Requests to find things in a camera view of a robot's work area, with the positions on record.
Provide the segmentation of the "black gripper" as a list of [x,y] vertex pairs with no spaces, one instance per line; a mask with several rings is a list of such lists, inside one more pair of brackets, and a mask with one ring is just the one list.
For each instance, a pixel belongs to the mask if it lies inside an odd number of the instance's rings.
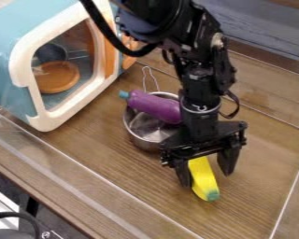
[[239,151],[247,144],[244,131],[248,127],[244,121],[234,120],[240,109],[239,101],[234,101],[234,111],[223,114],[220,101],[215,105],[193,105],[184,98],[179,100],[183,125],[160,143],[160,158],[175,168],[179,183],[185,188],[192,185],[188,161],[195,157],[215,154],[224,176],[234,172]]

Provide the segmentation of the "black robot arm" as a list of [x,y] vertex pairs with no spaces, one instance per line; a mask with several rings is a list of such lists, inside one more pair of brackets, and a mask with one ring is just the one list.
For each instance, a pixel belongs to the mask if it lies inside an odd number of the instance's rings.
[[164,61],[177,73],[181,125],[160,143],[161,163],[176,170],[180,185],[189,187],[189,160],[216,155],[224,175],[234,172],[246,145],[247,123],[224,120],[220,97],[232,96],[235,72],[228,38],[207,8],[193,0],[113,0],[119,26],[135,39],[161,48]]

